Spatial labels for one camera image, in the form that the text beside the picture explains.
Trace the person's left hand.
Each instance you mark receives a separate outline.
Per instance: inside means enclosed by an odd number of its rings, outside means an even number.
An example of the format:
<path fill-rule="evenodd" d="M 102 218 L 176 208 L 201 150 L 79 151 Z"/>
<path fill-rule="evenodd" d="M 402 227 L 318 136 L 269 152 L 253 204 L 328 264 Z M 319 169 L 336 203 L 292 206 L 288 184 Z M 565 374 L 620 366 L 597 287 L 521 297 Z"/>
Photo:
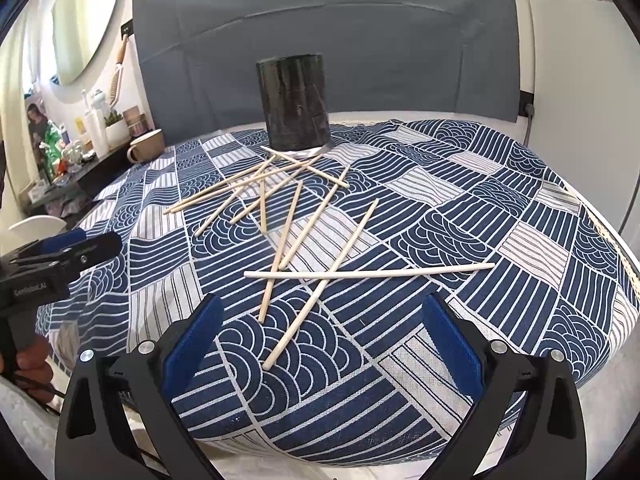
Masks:
<path fill-rule="evenodd" d="M 50 385 L 53 370 L 47 362 L 48 355 L 49 343 L 41 335 L 36 335 L 29 347 L 16 354 L 18 370 L 14 375 L 15 385 L 42 403 L 50 403 L 54 394 L 48 389 L 32 387 L 32 382 Z"/>

